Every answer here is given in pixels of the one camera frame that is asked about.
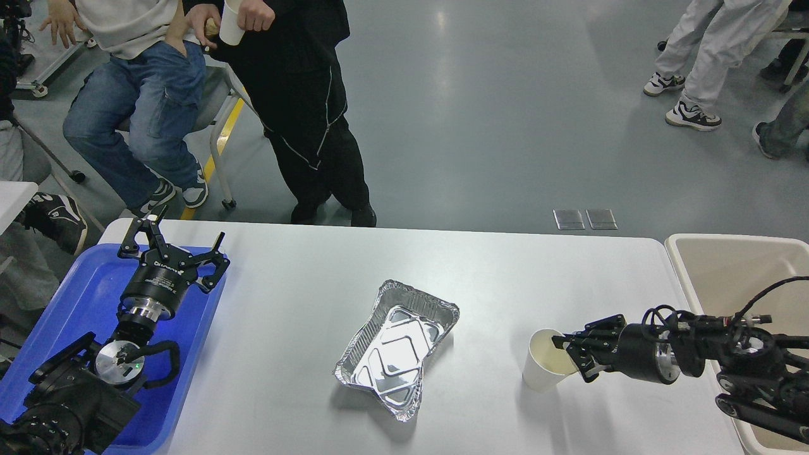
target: yellow floor line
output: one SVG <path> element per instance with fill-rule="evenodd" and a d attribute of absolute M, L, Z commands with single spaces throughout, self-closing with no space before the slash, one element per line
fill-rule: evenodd
<path fill-rule="evenodd" d="M 236 121 L 239 120 L 239 114 L 241 114 L 243 107 L 244 101 L 239 100 L 236 103 L 236 106 L 233 107 L 231 115 L 229 115 L 225 121 L 225 127 L 222 128 L 222 133 L 219 135 L 219 139 L 216 140 L 216 150 L 220 155 L 225 150 L 227 139 L 231 137 L 233 125 L 235 125 Z M 214 166 L 214 158 L 209 157 L 208 161 L 205 163 L 205 167 L 202 169 L 202 172 L 205 174 L 205 181 L 208 182 L 208 185 L 210 185 L 210 178 L 214 175 L 215 170 L 216 167 Z M 189 209 L 188 207 L 185 207 L 183 214 L 180 215 L 180 219 L 193 219 L 195 213 L 197 213 L 197 209 Z"/>

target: gray floor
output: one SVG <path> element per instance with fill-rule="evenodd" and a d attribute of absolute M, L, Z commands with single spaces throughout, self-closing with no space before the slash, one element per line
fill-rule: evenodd
<path fill-rule="evenodd" d="M 338 47 L 347 118 L 379 226 L 809 240 L 803 153 L 771 161 L 750 137 L 786 101 L 756 77 L 784 41 L 763 42 L 731 70 L 715 132 L 667 125 L 676 95 L 642 94 L 656 43 L 687 4 L 347 0 L 352 36 Z M 83 50 L 48 81 L 48 96 L 19 93 L 16 105 L 59 156 L 89 176 L 74 190 L 108 223 L 122 202 L 61 137 L 70 101 L 103 60 L 100 49 Z M 206 159 L 206 133 L 188 140 Z M 285 223 L 294 199 L 246 109 L 224 156 L 238 207 L 222 208 L 214 178 L 211 199 L 194 218 Z M 170 216 L 180 216 L 176 203 Z M 553 209 L 591 208 L 611 209 L 619 229 L 557 230 Z M 331 200 L 319 222 L 346 225 L 349 212 Z"/>

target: white shirt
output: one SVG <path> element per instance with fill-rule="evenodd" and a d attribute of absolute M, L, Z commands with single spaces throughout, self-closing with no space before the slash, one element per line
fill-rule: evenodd
<path fill-rule="evenodd" d="M 129 60 L 163 40 L 179 0 L 76 0 L 76 10 L 99 47 Z M 193 31 L 186 40 L 198 42 Z"/>

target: black jacket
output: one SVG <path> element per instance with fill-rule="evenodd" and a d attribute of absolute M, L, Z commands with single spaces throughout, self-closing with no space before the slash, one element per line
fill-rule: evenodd
<path fill-rule="evenodd" d="M 271 58 L 284 70 L 298 72 L 336 61 L 334 48 L 349 36 L 348 15 L 342 0 L 264 0 L 275 11 L 275 21 L 266 32 L 245 32 L 238 46 L 217 40 L 211 57 L 233 62 Z M 211 3 L 222 11 L 223 0 L 183 0 L 185 12 Z"/>
<path fill-rule="evenodd" d="M 14 105 L 11 93 L 17 87 L 17 64 L 14 50 L 0 28 L 0 120 L 11 120 Z"/>

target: person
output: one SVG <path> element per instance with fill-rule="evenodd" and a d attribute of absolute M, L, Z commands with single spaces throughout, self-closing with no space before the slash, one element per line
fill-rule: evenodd
<path fill-rule="evenodd" d="M 290 222 L 312 224 L 332 195 L 351 210 L 351 225 L 375 227 L 362 157 L 349 130 L 335 47 L 349 35 L 342 0 L 243 0 L 236 46 L 205 35 L 221 23 L 221 0 L 184 0 L 197 39 L 228 62 L 244 84 L 298 203 Z"/>
<path fill-rule="evenodd" d="M 786 9 L 785 0 L 692 0 L 671 32 L 656 68 L 643 88 L 648 96 L 683 89 L 666 123 L 713 131 L 722 119 L 712 111 L 727 71 L 738 65 Z M 687 78 L 680 75 L 700 42 Z"/>
<path fill-rule="evenodd" d="M 809 83 L 804 83 L 786 101 L 774 121 L 761 121 L 753 127 L 753 141 L 761 154 L 770 159 L 787 156 L 798 137 L 809 125 Z M 809 151 L 805 151 L 809 160 Z"/>
<path fill-rule="evenodd" d="M 48 26 L 54 45 L 75 44 L 78 27 L 111 54 L 70 106 L 67 142 L 136 216 L 171 200 L 175 186 L 187 207 L 201 206 L 208 186 L 183 137 L 197 119 L 205 59 L 179 0 L 49 0 L 40 30 Z M 127 118 L 129 143 L 116 131 Z"/>
<path fill-rule="evenodd" d="M 23 144 L 14 119 L 11 93 L 16 87 L 16 58 L 0 29 L 0 180 L 23 179 Z M 44 308 L 59 280 L 36 243 L 33 230 L 76 255 L 84 246 L 87 223 L 72 198 L 37 192 L 0 235 L 0 296 L 15 300 L 26 311 Z"/>
<path fill-rule="evenodd" d="M 809 11 L 809 0 L 792 0 L 790 3 L 790 11 L 799 11 L 803 12 L 800 17 L 803 18 L 806 16 L 805 12 Z M 786 80 L 786 76 L 792 70 L 792 66 L 798 60 L 798 57 L 801 53 L 801 48 L 803 47 L 804 40 L 800 39 L 792 39 L 789 40 L 784 47 L 781 49 L 781 52 L 778 53 L 778 57 L 776 57 L 772 62 L 769 63 L 765 68 L 759 71 L 759 76 L 763 79 L 768 81 L 773 81 L 777 83 L 784 83 Z M 806 56 L 801 63 L 801 66 L 798 68 L 798 71 L 795 73 L 795 78 L 793 83 L 797 84 L 803 81 L 807 74 L 809 74 L 809 68 L 807 68 L 807 59 L 809 56 Z"/>

